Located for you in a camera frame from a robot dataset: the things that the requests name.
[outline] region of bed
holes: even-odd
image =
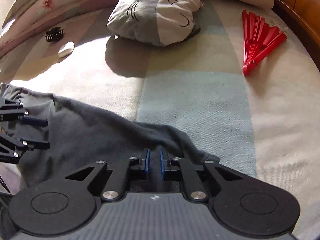
[[[270,9],[239,0],[202,0],[195,14],[201,32],[155,47],[108,30],[116,2],[77,1],[50,17],[39,16],[19,35],[2,37],[0,81],[182,130],[222,164],[292,193],[301,206],[294,235],[316,239],[320,73],[297,36]],[[287,33],[287,41],[247,78],[241,71],[244,9]],[[53,26],[65,36],[48,43],[45,31]],[[60,59],[58,50],[68,41],[75,49]],[[13,192],[19,191],[16,167],[2,164],[0,173]]]

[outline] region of dark gray garment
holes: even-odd
[[[68,174],[97,160],[105,160],[110,167],[115,167],[119,159],[138,157],[144,148],[150,148],[151,179],[147,183],[133,183],[131,190],[178,192],[177,182],[161,180],[160,156],[156,148],[163,146],[171,157],[188,158],[197,164],[202,158],[212,158],[198,151],[186,133],[168,125],[130,122],[110,111],[69,98],[9,84],[0,85],[0,96],[21,100],[31,116],[49,122],[44,128],[21,125],[15,121],[0,123],[14,138],[48,140],[51,144],[49,150],[29,151],[20,159],[19,167],[26,187],[58,174]],[[14,231],[8,225],[6,210],[2,209],[0,236],[9,239]]]

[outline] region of metal screw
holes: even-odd
[[[106,191],[102,194],[102,196],[106,199],[114,199],[118,196],[118,192],[116,191],[112,191],[112,190],[109,190],[109,191]]]
[[[191,197],[193,199],[204,199],[206,198],[206,193],[202,192],[202,191],[195,191],[191,193]]]

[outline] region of wooden bed frame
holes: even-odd
[[[320,70],[320,0],[276,0],[273,7]]]

